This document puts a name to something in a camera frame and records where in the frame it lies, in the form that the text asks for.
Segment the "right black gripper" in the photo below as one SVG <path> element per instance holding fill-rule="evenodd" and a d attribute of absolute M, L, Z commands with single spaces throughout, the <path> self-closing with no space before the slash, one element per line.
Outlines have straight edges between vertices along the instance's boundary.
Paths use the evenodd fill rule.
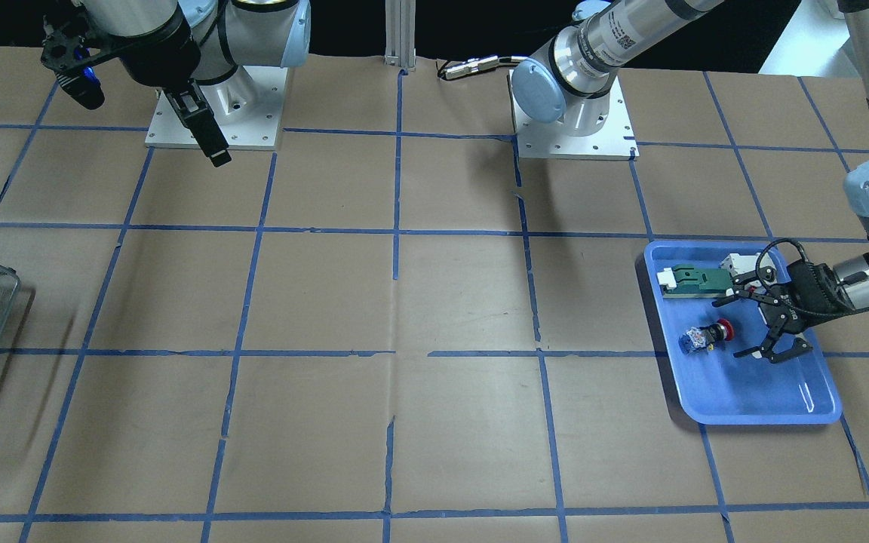
<path fill-rule="evenodd" d="M 190 81 L 202 55 L 184 15 L 172 15 L 155 31 L 120 42 L 118 58 L 128 75 L 139 84 L 163 89 L 173 113 L 211 164 L 228 164 L 232 157 L 226 137 L 202 90 Z"/>

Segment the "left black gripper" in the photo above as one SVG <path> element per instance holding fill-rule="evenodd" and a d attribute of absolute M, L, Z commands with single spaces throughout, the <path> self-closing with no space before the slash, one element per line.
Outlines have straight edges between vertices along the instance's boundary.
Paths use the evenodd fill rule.
<path fill-rule="evenodd" d="M 735 300 L 751 299 L 760 305 L 768 333 L 760 344 L 736 351 L 734 358 L 752 355 L 770 364 L 796 360 L 814 350 L 801 333 L 836 319 L 836 275 L 831 267 L 797 260 L 788 265 L 787 272 L 791 280 L 779 283 L 772 262 L 763 260 L 757 271 L 733 276 L 726 295 L 711 303 L 721 307 Z M 784 351 L 775 351 L 784 336 L 793 337 L 792 345 Z"/>

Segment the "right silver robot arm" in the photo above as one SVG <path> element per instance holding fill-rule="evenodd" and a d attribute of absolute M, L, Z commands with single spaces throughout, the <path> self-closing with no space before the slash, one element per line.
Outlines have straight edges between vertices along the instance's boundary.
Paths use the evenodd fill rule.
<path fill-rule="evenodd" d="M 287 76 L 309 52 L 308 1 L 83 1 L 89 27 L 128 75 L 158 92 L 145 144 L 275 151 Z"/>

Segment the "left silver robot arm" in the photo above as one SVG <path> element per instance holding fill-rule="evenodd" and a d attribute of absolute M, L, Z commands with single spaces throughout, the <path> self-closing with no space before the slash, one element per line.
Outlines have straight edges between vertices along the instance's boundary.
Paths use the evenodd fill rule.
<path fill-rule="evenodd" d="M 606 114 L 611 86 L 618 71 L 647 51 L 664 45 L 670 51 L 685 45 L 691 53 L 711 57 L 720 38 L 676 40 L 689 24 L 710 14 L 715 1 L 614 1 L 562 28 L 551 40 L 511 73 L 514 105 L 542 124 L 566 121 L 580 107 Z M 869 111 L 869 1 L 839 1 L 849 40 L 858 55 Z M 849 209 L 858 217 L 869 241 L 869 161 L 849 171 L 843 182 Z M 776 364 L 811 350 L 803 333 L 818 324 L 869 312 L 869 252 L 835 267 L 815 264 L 799 241 L 790 240 L 799 259 L 787 268 L 788 281 L 766 261 L 769 248 L 754 259 L 754 271 L 735 276 L 732 286 L 714 306 L 753 300 L 768 331 L 763 341 L 738 351 L 739 357 L 758 357 Z"/>

